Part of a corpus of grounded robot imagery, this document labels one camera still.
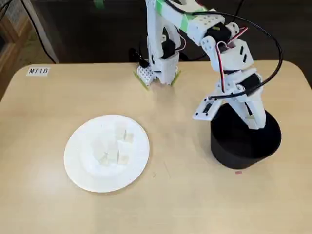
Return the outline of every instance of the black cylinder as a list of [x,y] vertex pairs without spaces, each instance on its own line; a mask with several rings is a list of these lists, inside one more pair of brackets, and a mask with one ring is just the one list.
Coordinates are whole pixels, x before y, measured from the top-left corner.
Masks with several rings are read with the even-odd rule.
[[229,104],[220,107],[211,121],[211,151],[224,166],[244,169],[272,155],[282,139],[277,121],[266,111],[266,125],[253,130]]

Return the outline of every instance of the beige tabletop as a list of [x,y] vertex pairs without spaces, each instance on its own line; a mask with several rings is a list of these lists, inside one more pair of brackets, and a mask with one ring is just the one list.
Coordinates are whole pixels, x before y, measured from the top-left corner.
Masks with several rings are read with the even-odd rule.
[[[265,78],[276,63],[255,66]],[[208,62],[181,63],[173,87],[149,91],[134,64],[48,66],[48,77],[19,70],[0,102],[0,233],[312,233],[312,92],[295,65],[263,93],[281,146],[241,174],[212,156],[209,122],[192,119],[219,79]],[[107,114],[140,123],[151,153],[134,183],[95,194],[70,181],[63,153],[76,128]]]

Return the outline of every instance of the paper plate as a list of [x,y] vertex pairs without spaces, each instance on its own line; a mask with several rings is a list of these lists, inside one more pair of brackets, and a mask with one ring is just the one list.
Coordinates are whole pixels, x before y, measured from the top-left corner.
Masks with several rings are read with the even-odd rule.
[[111,192],[132,183],[144,170],[150,144],[144,129],[119,115],[94,118],[68,140],[64,166],[69,178],[91,192]]

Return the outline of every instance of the red wire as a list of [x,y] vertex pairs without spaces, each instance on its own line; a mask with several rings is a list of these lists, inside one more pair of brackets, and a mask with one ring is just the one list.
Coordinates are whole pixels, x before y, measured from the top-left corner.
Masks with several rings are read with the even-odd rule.
[[236,38],[238,38],[239,36],[241,36],[243,33],[245,33],[248,30],[248,27],[244,27],[244,28],[240,28],[239,33],[235,34],[229,41],[228,43],[225,43],[224,41],[219,41],[216,46],[216,52],[218,55],[218,61],[219,61],[219,69],[220,69],[220,74],[221,74],[221,90],[222,92],[224,92],[225,87],[224,87],[224,71],[223,71],[223,65],[222,65],[222,59],[221,59],[221,52],[219,49],[219,44],[223,43],[227,48],[228,48],[228,44],[230,44],[233,40],[235,40]]

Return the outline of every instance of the black cable cord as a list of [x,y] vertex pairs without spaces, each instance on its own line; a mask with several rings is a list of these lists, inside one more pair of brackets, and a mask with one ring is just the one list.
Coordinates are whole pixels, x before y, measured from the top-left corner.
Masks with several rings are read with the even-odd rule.
[[219,70],[220,70],[220,76],[221,76],[221,90],[222,90],[222,92],[224,92],[224,74],[222,73],[222,66],[221,66],[221,53],[219,54],[218,52],[217,52],[217,54],[218,54],[218,62],[219,62]]
[[3,14],[0,16],[0,21],[2,20],[2,18],[5,16],[5,13],[6,13],[6,11],[8,10],[8,8],[9,8],[9,6],[10,6],[10,4],[11,4],[11,2],[12,2],[13,0],[9,0],[8,2],[6,2],[2,7],[1,7],[1,9],[0,9],[0,12],[4,9],[4,11],[3,11]]
[[142,46],[142,38],[141,38],[141,36],[140,36],[140,41],[138,42],[138,53],[139,53],[140,55],[142,55],[141,46]]
[[236,15],[236,16],[238,16],[239,11],[240,11],[240,9],[241,9],[241,7],[242,7],[242,5],[243,5],[244,1],[245,1],[245,0],[240,0],[239,5],[238,5],[238,7],[237,7],[237,9],[236,9],[236,12],[235,12],[235,15]]
[[34,27],[34,29],[35,29],[35,32],[36,32],[36,34],[37,34],[37,37],[38,37],[38,39],[39,39],[39,41],[40,41],[40,44],[41,44],[41,46],[42,46],[42,48],[43,48],[45,54],[49,57],[49,59],[50,59],[53,63],[56,63],[56,62],[54,61],[54,59],[51,57],[51,55],[50,55],[50,54],[47,52],[47,50],[45,49],[44,44],[43,44],[43,42],[42,42],[42,39],[41,39],[41,37],[40,37],[39,31],[38,31],[38,29],[37,29],[37,27],[36,27],[36,25],[35,25],[35,22],[34,22],[33,18],[31,17],[31,15],[30,15],[30,13],[29,13],[27,7],[25,6],[24,0],[20,0],[20,2],[21,2],[21,4],[23,5],[23,7],[24,7],[24,9],[25,9],[25,11],[26,11],[26,13],[27,13],[27,15],[28,15],[28,17],[29,17],[29,19],[30,19],[30,21],[31,21],[31,23],[32,23],[32,25],[33,25],[33,27]]
[[187,62],[191,62],[191,61],[196,61],[196,60],[200,60],[204,57],[206,57],[206,53],[202,54],[201,56],[199,57],[196,57],[196,58],[189,58],[185,53],[183,52],[180,52],[180,58],[182,61],[187,61]]
[[178,11],[181,14],[185,14],[185,15],[191,15],[191,16],[200,16],[200,15],[222,15],[222,16],[230,16],[230,17],[234,17],[235,19],[239,19],[241,21],[244,21],[250,25],[252,25],[254,28],[256,28],[257,30],[263,32],[265,35],[267,35],[268,37],[270,37],[274,42],[275,45],[277,46],[278,49],[278,56],[279,56],[279,61],[278,61],[278,65],[276,67],[276,69],[273,71],[273,73],[263,82],[255,85],[253,88],[250,88],[248,90],[245,90],[243,92],[239,92],[236,94],[229,94],[229,95],[218,95],[218,96],[210,96],[209,99],[226,99],[226,98],[234,98],[237,96],[241,96],[244,94],[249,94],[254,92],[255,90],[259,89],[260,87],[262,87],[263,85],[265,85],[266,83],[268,83],[271,79],[273,79],[273,77],[275,77],[275,75],[278,73],[278,71],[280,70],[282,63],[283,63],[283,52],[282,52],[282,48],[280,46],[280,44],[278,43],[277,39],[272,36],[270,33],[268,33],[266,30],[264,30],[263,28],[261,28],[259,25],[251,22],[248,19],[245,19],[243,17],[240,16],[235,16],[233,14],[230,13],[225,13],[225,12],[218,12],[218,11],[201,11],[201,12],[186,12],[181,10],[180,8],[176,7],[175,5],[173,5],[169,0],[164,0],[164,2],[166,4],[168,4],[170,7],[172,7],[174,10]]

